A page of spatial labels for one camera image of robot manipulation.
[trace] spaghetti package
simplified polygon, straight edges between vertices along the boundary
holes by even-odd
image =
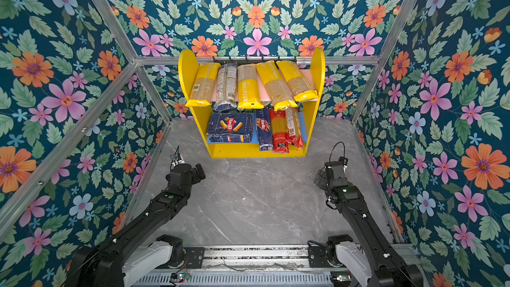
[[[296,148],[303,149],[299,112],[296,108],[288,108],[285,110],[285,116],[287,117],[287,138],[285,142],[294,145]]]
[[[255,119],[257,122],[257,135],[258,135],[258,150],[259,151],[272,151],[273,139],[271,133],[271,118],[269,116],[269,109],[256,109]]]
[[[271,116],[271,131],[273,133],[273,153],[289,153],[287,139],[287,121],[285,111],[269,110]]]
[[[241,109],[262,109],[258,94],[257,68],[255,65],[237,67],[239,103]]]
[[[277,61],[277,65],[297,102],[318,98],[317,91],[312,89],[295,62]]]
[[[274,106],[275,111],[285,110],[288,107],[297,107],[289,87],[282,80],[274,61],[271,60],[257,64],[257,72],[260,75],[260,79],[262,79],[269,98],[271,98],[271,104]]]
[[[235,109],[237,63],[234,62],[221,66],[216,82],[216,103],[214,104],[214,110],[221,112]]]
[[[211,105],[213,97],[214,82],[218,75],[220,64],[211,62],[198,67],[195,83],[191,91],[190,99],[186,106],[208,106]]]

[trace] blue pasta box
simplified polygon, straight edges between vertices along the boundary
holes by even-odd
[[[252,133],[251,113],[213,113],[207,126],[211,142],[250,143]]]
[[[257,125],[258,150],[273,150],[273,134],[271,132],[271,118],[269,117],[269,109],[255,109],[255,121]]]

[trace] floral wallpaper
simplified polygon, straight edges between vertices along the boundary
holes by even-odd
[[[115,234],[164,126],[133,76],[4,237],[0,286],[60,286],[77,249]]]
[[[0,0],[0,207],[125,58],[90,0]]]
[[[508,0],[419,0],[358,120],[430,284],[509,286]]]

